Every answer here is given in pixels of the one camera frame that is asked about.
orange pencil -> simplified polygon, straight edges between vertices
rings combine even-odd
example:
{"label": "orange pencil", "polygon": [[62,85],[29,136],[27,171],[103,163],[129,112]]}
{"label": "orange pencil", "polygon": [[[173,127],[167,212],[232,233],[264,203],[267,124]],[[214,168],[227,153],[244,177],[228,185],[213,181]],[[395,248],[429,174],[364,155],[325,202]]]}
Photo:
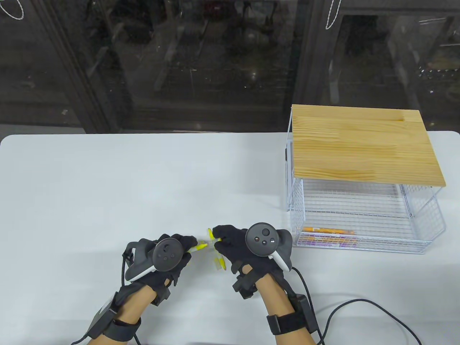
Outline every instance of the orange pencil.
{"label": "orange pencil", "polygon": [[349,238],[331,238],[331,237],[315,237],[315,236],[308,236],[308,237],[300,237],[302,241],[315,241],[315,242],[328,242],[328,243],[338,243],[338,244],[345,244],[345,243],[356,243],[355,239]]}
{"label": "orange pencil", "polygon": [[340,230],[340,229],[325,229],[325,228],[311,228],[305,227],[306,232],[321,232],[323,234],[337,234],[337,235],[354,235],[354,231]]}

wood grain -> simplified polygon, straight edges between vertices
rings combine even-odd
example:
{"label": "wood grain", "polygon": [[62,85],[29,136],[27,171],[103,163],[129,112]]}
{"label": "wood grain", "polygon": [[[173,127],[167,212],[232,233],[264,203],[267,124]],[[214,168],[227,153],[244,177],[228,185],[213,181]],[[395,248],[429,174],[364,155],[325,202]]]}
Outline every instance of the wood grain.
{"label": "wood grain", "polygon": [[294,175],[446,185],[418,110],[292,105]]}

black cable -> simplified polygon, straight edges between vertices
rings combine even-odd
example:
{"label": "black cable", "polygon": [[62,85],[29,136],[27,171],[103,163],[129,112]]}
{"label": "black cable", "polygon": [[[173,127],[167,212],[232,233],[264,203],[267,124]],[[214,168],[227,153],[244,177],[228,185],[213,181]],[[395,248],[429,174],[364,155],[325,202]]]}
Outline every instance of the black cable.
{"label": "black cable", "polygon": [[136,334],[134,334],[134,340],[136,341],[137,345],[141,345],[141,342],[139,341],[139,338]]}
{"label": "black cable", "polygon": [[[307,292],[307,298],[308,298],[308,303],[310,304],[311,312],[313,313],[313,315],[316,318],[315,308],[313,308],[313,301],[311,300],[311,295],[310,295],[310,291],[308,290],[307,283],[305,282],[304,277],[302,276],[302,274],[300,273],[300,271],[297,268],[295,268],[293,266],[292,269],[297,272],[297,274],[299,275],[300,280],[302,281],[302,284],[304,285],[305,291]],[[324,342],[325,334],[324,335],[321,334],[319,326],[318,326],[318,335],[319,335],[319,338],[320,338],[320,342],[317,345],[320,345],[320,344],[326,345],[326,343]]]}
{"label": "black cable", "polygon": [[88,333],[85,333],[84,336],[82,336],[82,337],[81,337],[80,339],[78,339],[77,341],[74,341],[74,342],[73,342],[72,344],[70,344],[70,345],[77,345],[77,344],[81,343],[83,340],[86,339],[87,336],[88,336]]}
{"label": "black cable", "polygon": [[[305,288],[305,291],[307,292],[307,296],[308,296],[308,300],[310,302],[310,307],[311,307],[311,311],[313,312],[313,314],[315,314],[314,310],[313,310],[313,303],[311,302],[311,297],[310,297],[310,292],[308,291],[308,287],[307,287],[307,284],[305,283],[305,280],[304,278],[302,277],[302,274],[299,272],[298,269],[296,269],[295,267],[292,268],[294,271],[297,272],[297,274],[299,275],[300,279],[302,280],[302,283],[304,285],[304,288]],[[381,307],[380,305],[378,305],[377,303],[369,300],[369,299],[364,299],[364,298],[357,298],[357,299],[351,299],[347,302],[344,302],[342,304],[340,304],[337,308],[335,308],[330,314],[329,314],[329,317],[328,317],[328,321],[326,322],[326,327],[324,328],[324,334],[321,335],[320,331],[318,331],[318,334],[320,335],[320,341],[317,343],[317,345],[320,345],[320,344],[323,344],[324,345],[324,338],[326,338],[326,334],[328,332],[328,329],[329,329],[329,324],[331,323],[331,319],[332,317],[334,316],[334,314],[342,307],[350,304],[350,303],[354,303],[354,302],[367,302],[367,303],[370,303],[374,306],[376,306],[377,308],[379,308],[381,311],[383,311],[386,315],[388,315],[389,317],[391,317],[393,320],[395,320],[397,323],[399,323],[401,326],[403,326],[405,329],[407,329],[409,331],[409,333],[414,337],[414,339],[417,341],[417,343],[419,345],[422,345],[422,342],[420,341],[419,337],[417,337],[417,335],[413,332],[412,329],[410,329],[404,322],[402,322],[401,320],[399,320],[396,316],[394,316],[393,314],[391,314],[389,311],[387,311],[386,309],[384,309],[383,307]]]}

white table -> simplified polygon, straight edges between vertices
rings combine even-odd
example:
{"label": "white table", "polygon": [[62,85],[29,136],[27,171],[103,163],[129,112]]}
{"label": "white table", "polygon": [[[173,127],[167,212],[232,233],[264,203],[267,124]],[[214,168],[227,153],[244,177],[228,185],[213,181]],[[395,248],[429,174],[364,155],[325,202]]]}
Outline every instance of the white table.
{"label": "white table", "polygon": [[[0,334],[8,345],[78,339],[120,286],[129,241],[207,227],[288,226],[284,133],[10,136],[0,145],[3,260]],[[430,138],[447,181],[447,231],[425,255],[293,250],[324,322],[331,306],[366,297],[412,327],[423,344],[460,340],[460,136]],[[295,273],[287,275],[303,292]],[[242,300],[229,271],[195,253],[170,299],[150,307],[143,345],[274,344],[260,297]],[[328,345],[406,344],[378,309],[345,307]]]}

wire mesh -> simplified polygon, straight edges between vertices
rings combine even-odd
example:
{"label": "wire mesh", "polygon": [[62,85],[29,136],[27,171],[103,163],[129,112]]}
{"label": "wire mesh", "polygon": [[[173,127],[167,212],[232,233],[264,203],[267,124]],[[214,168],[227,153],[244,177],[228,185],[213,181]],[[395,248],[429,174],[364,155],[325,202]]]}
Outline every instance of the wire mesh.
{"label": "wire mesh", "polygon": [[287,183],[287,209],[292,210],[292,195],[293,195],[293,185],[294,185],[294,167],[292,166],[293,162],[293,141],[292,139],[287,140],[286,145],[286,183]]}
{"label": "wire mesh", "polygon": [[299,247],[423,253],[445,230],[431,187],[295,178],[291,202]]}

